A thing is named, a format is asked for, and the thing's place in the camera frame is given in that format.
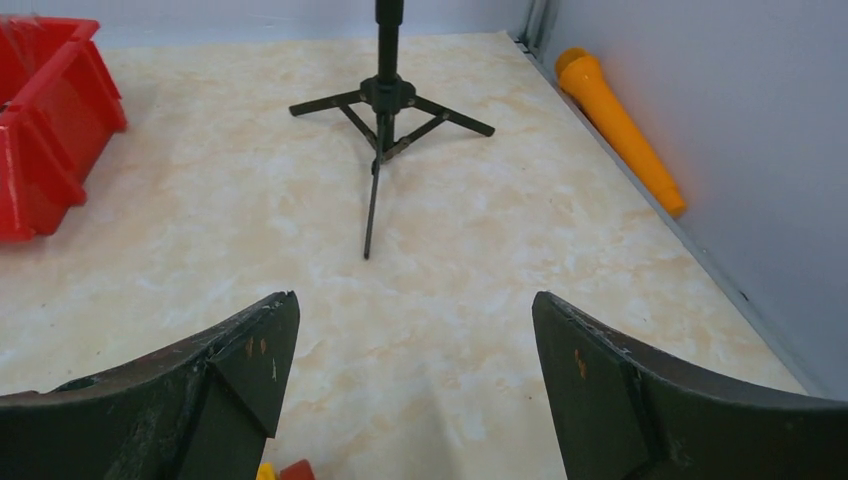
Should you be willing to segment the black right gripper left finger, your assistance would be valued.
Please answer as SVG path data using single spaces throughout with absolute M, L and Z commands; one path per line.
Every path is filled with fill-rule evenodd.
M 300 324 L 273 293 L 46 392 L 1 399 L 5 479 L 251 479 L 276 435 Z

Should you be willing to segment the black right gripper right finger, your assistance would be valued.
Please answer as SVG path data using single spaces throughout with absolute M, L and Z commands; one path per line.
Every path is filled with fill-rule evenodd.
M 532 305 L 571 479 L 843 479 L 847 405 L 755 385 L 619 332 L 550 293 Z

